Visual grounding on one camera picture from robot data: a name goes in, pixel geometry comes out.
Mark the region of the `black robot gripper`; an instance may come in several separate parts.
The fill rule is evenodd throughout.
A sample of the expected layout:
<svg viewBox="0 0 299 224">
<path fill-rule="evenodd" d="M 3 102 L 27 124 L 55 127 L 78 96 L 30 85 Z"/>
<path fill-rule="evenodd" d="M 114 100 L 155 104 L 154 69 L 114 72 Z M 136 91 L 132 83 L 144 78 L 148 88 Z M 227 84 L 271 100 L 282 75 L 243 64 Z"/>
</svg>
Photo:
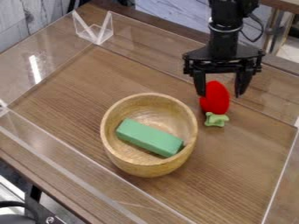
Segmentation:
<svg viewBox="0 0 299 224">
<path fill-rule="evenodd" d="M 238 45 L 235 56 L 215 58 L 209 46 L 187 52 L 182 58 L 183 73 L 193 75 L 199 96 L 206 95 L 206 74 L 237 73 L 235 96 L 241 97 L 249 88 L 253 76 L 262 72 L 262 59 L 266 53 L 253 46 Z"/>
</svg>

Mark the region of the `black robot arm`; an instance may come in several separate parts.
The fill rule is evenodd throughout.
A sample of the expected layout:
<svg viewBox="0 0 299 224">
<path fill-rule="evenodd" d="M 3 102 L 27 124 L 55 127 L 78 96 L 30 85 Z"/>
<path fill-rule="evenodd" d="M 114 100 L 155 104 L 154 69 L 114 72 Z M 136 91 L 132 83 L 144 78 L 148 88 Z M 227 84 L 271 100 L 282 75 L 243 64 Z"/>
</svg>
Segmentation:
<svg viewBox="0 0 299 224">
<path fill-rule="evenodd" d="M 207 74 L 235 74 L 235 96 L 241 97 L 257 73 L 262 72 L 266 52 L 261 48 L 239 43 L 245 18 L 253 18 L 259 0 L 210 0 L 210 41 L 209 44 L 182 55 L 183 73 L 194 80 L 199 96 L 207 94 Z"/>
</svg>

